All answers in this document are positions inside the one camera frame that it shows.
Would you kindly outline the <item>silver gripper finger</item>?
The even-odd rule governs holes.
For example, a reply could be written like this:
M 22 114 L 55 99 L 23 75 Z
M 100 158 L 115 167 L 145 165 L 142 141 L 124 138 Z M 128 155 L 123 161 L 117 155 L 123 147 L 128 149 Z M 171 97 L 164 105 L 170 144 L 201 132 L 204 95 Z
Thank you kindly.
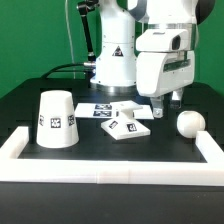
M 153 97 L 151 99 L 151 104 L 152 104 L 152 111 L 153 111 L 153 116 L 155 118 L 162 118 L 163 117 L 163 97 Z
M 170 107 L 172 109 L 179 109 L 181 107 L 181 100 L 182 100 L 183 91 L 176 90 L 172 92 Z

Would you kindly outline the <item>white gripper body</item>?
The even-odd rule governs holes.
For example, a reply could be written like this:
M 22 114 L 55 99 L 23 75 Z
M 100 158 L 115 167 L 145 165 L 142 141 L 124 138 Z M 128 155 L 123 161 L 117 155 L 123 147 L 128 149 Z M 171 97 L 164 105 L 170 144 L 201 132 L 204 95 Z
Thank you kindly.
M 136 86 L 141 96 L 159 97 L 191 84 L 195 73 L 193 51 L 141 52 L 136 62 Z

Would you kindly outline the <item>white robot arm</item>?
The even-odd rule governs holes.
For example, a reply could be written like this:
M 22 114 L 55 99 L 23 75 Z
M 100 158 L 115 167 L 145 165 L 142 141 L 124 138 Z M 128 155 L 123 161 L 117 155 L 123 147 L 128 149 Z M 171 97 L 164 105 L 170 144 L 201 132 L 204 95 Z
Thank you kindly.
M 99 0 L 102 49 L 91 84 L 108 92 L 135 89 L 148 97 L 156 118 L 163 96 L 181 107 L 183 88 L 193 82 L 198 25 L 216 0 Z

